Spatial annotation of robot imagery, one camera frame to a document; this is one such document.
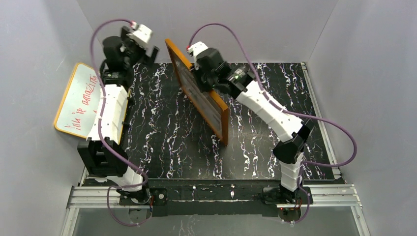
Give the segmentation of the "wooden picture frame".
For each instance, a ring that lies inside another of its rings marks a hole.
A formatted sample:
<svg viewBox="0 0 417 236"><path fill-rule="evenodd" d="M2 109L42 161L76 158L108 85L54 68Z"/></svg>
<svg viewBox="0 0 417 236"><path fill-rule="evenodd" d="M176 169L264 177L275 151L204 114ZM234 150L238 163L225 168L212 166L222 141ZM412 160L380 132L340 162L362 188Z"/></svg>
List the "wooden picture frame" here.
<svg viewBox="0 0 417 236"><path fill-rule="evenodd" d="M166 47L167 47L169 56L170 56L170 52L171 51L174 51L177 54L181 53L184 56L184 58L186 60L188 60L186 58L186 56L180 51L180 49L175 45L175 43L171 39L169 39L169 38L165 39L165 44L166 44ZM188 62L189 62L189 65L190 65L189 69L191 71L192 63L189 60L188 60ZM217 95L219 97L219 100L224 103L224 107L226 109L226 111L223 114L223 118L222 118L223 119L223 125L224 125L224 127L223 127L224 128L224 136L223 137L219 137L216 133L215 134L220 139L220 141L222 141L224 143L224 145L227 145L228 144L228 131L229 131L229 107L228 107L228 105L226 105L226 103L224 102L224 100L221 98L221 96L217 92L215 92L213 90L210 91L210 93L211 92L214 93L215 95Z"/></svg>

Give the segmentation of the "plant photo print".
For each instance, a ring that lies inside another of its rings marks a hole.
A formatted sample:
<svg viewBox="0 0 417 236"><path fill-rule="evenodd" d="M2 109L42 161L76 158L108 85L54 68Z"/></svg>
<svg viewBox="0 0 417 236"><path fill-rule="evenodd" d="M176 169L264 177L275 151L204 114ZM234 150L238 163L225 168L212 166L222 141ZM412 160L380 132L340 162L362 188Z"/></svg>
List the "plant photo print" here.
<svg viewBox="0 0 417 236"><path fill-rule="evenodd" d="M224 103L214 93L200 91L197 82L191 73L189 62L184 56L174 51L170 52L171 61L175 68L180 87L191 103L219 136L224 136L223 114L226 111Z"/></svg>

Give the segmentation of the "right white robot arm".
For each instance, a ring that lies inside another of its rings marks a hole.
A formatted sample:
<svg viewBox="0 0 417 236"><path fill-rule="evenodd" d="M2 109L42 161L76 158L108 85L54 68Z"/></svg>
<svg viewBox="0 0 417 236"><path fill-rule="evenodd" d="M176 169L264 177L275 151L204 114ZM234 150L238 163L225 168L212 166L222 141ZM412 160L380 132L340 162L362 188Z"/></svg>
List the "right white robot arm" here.
<svg viewBox="0 0 417 236"><path fill-rule="evenodd" d="M301 161L304 147L311 133L311 125L287 114L286 109L262 90L255 74L248 66L230 67L226 62L217 68L194 64L190 68L202 91L216 89L230 95L264 121L278 136L279 142L272 150L281 166L279 201L294 203L299 198Z"/></svg>

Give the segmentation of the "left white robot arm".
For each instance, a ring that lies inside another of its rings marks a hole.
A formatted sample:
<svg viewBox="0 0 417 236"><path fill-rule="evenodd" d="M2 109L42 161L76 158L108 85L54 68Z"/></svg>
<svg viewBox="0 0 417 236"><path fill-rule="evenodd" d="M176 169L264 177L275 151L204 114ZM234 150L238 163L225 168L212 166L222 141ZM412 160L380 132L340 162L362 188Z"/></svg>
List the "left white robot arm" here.
<svg viewBox="0 0 417 236"><path fill-rule="evenodd" d="M94 124L77 151L90 175L117 184L116 191L136 203L144 204L150 194L142 189L143 176L127 164L127 154L121 147L129 89L133 83L133 66L138 62L152 65L157 47L147 55L150 36L110 36L103 40L105 59L99 73L103 82Z"/></svg>

